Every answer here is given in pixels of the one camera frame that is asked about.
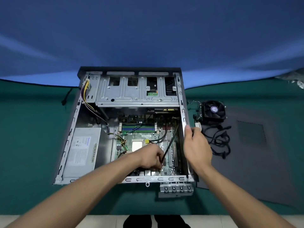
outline person's right arm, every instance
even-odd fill
[[[238,227],[294,227],[213,168],[210,145],[199,128],[191,129],[187,125],[184,135],[184,153],[188,162],[227,209]]]

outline black pants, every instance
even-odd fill
[[[190,228],[180,215],[154,215],[158,228],[179,227]],[[150,215],[130,215],[124,222],[124,228],[151,228]]]

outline barcode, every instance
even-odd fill
[[[97,150],[97,143],[95,143],[94,148],[93,148],[93,156],[92,156],[91,162],[94,162],[96,150]]]

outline blue backdrop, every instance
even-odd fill
[[[77,86],[80,66],[181,67],[185,87],[304,62],[304,0],[0,0],[0,78]]]

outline green tablecloth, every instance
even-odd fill
[[[0,81],[0,214],[22,214],[57,191],[52,186],[59,150],[75,98],[69,88]],[[304,195],[304,90],[282,80],[258,80],[186,90],[188,100],[213,99],[226,105],[263,109],[276,119],[293,180]],[[189,118],[196,105],[188,105]],[[159,184],[114,187],[91,214],[227,214],[215,196],[196,189],[192,197],[158,199]],[[266,203],[280,214],[300,209]]]

